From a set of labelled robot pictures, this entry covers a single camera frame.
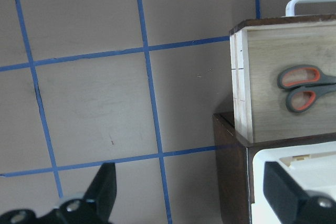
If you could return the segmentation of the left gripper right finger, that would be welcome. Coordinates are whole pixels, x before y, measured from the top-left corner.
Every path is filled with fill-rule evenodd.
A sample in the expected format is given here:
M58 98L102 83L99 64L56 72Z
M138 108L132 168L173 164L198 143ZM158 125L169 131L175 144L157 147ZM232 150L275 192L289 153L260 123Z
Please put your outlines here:
M265 162L263 193L281 223L335 223L335 200L304 190L277 162Z

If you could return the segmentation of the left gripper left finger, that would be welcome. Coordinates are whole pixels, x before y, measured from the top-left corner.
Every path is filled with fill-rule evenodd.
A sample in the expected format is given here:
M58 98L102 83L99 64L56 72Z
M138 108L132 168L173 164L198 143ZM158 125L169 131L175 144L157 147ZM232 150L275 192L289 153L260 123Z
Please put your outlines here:
M116 196L115 163L103 163L82 199L93 209L103 223L109 223Z

